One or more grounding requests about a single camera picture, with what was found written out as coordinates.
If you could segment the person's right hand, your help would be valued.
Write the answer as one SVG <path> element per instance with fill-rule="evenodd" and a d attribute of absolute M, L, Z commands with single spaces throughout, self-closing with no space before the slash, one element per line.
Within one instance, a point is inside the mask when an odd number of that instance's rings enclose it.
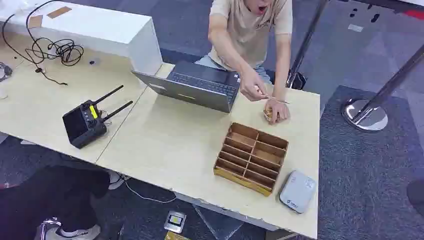
<path fill-rule="evenodd" d="M 267 91 L 264 82 L 257 72 L 250 66 L 244 66 L 240 70 L 240 92 L 251 102 L 267 99 Z"/>

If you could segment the person's left hand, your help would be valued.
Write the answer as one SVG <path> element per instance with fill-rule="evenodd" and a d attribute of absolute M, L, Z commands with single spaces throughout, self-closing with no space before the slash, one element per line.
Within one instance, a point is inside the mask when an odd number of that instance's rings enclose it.
<path fill-rule="evenodd" d="M 264 107 L 264 117 L 270 125 L 288 120 L 291 117 L 288 105 L 275 99 L 268 99 Z"/>

